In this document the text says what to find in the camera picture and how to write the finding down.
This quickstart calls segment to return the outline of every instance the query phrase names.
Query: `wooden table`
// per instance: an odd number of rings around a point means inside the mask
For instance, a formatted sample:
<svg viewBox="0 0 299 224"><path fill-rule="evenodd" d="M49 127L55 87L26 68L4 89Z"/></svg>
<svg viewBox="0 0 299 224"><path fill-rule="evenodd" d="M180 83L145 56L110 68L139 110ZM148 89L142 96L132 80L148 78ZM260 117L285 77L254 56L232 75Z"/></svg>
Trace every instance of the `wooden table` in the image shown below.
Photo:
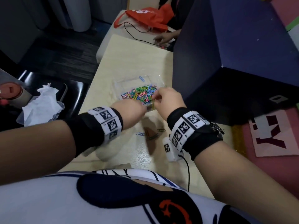
<svg viewBox="0 0 299 224"><path fill-rule="evenodd" d="M117 100L113 91L114 79L138 75L160 75L166 86L172 86L173 53L138 41L113 35L97 69L80 113L88 109L111 105ZM146 141L136 132L144 132L143 127L164 128L158 139ZM224 140L232 145L231 129L226 130ZM123 131L114 141L91 153L75 158L62 169L93 171L130 163L132 168L148 169L169 178L187 188L188 171L185 161L168 162L162 139L170 134L170 129L156 110L146 113L145 118L131 129ZM185 154L190 167L190 192L213 198L204 179L200 175L189 154Z"/></svg>

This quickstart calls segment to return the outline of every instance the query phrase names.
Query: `dark blue box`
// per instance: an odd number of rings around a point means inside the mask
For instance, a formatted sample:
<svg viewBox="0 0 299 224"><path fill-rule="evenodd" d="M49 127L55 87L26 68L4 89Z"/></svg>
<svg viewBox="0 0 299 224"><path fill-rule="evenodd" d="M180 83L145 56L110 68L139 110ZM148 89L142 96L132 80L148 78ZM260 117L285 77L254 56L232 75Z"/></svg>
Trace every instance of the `dark blue box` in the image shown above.
<svg viewBox="0 0 299 224"><path fill-rule="evenodd" d="M188 108L234 125L299 102L299 52L270 3L195 0L174 46Z"/></svg>

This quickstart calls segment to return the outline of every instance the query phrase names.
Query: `background person's hand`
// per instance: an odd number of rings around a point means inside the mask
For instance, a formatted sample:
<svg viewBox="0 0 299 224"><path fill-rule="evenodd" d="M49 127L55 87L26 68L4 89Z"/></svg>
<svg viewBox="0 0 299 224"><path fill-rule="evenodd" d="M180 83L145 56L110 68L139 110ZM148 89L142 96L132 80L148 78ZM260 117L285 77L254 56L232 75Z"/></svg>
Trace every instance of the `background person's hand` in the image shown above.
<svg viewBox="0 0 299 224"><path fill-rule="evenodd" d="M152 99L155 100L154 106L165 121L175 109L186 107L182 95L169 87L162 87L156 90Z"/></svg>
<svg viewBox="0 0 299 224"><path fill-rule="evenodd" d="M156 36L154 38L154 40L158 42L158 45L163 45L163 44L169 42L173 38L174 38L173 33L166 33L165 32L165 33L162 33L162 34Z"/></svg>
<svg viewBox="0 0 299 224"><path fill-rule="evenodd" d="M111 105L123 119L123 130L133 127L145 115L147 108L140 101L124 99Z"/></svg>

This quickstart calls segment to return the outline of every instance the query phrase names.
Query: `black cable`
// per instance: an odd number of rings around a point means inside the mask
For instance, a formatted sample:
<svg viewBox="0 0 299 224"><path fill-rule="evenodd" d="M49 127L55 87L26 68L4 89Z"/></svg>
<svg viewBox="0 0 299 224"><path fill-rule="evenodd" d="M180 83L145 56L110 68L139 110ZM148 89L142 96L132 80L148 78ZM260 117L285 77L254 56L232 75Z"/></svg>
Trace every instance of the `black cable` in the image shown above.
<svg viewBox="0 0 299 224"><path fill-rule="evenodd" d="M188 165L187 160L182 155L178 155L178 156L182 157L185 160L185 162L187 164L187 167L188 167L188 192L189 192L189 189L190 189L190 170L189 170L189 165Z"/></svg>
<svg viewBox="0 0 299 224"><path fill-rule="evenodd" d="M124 23L123 23L123 26L125 27L125 30L126 30L128 33L129 33L129 31L128 31L127 28L126 28L125 23L128 23L128 24L132 25L133 28L135 28L136 30L138 30L133 24L131 24L131 23L129 23L129 22L124 22ZM138 31L139 31L140 33L146 33L146 32L149 32L150 29L149 29L148 31L140 31L140 30L138 30ZM129 35L131 35L131 37L132 37L133 39L137 40L137 41L144 41L144 40L140 40L140 39L137 39L137 38L133 37L132 34L130 34L130 33L129 33ZM144 41L144 42L146 42L146 43L148 43L148 44L151 44L151 45L159 46L159 45L150 43L150 42L148 42L148 41Z"/></svg>

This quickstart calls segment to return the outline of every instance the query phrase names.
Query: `blue paper clip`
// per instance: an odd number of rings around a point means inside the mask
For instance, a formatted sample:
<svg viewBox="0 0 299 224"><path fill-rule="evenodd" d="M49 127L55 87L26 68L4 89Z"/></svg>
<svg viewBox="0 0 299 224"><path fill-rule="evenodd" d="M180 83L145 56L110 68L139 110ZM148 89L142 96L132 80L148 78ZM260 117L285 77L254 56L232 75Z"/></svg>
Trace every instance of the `blue paper clip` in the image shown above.
<svg viewBox="0 0 299 224"><path fill-rule="evenodd" d="M142 80L142 82L145 82L145 80L141 76L139 76L139 78Z"/></svg>

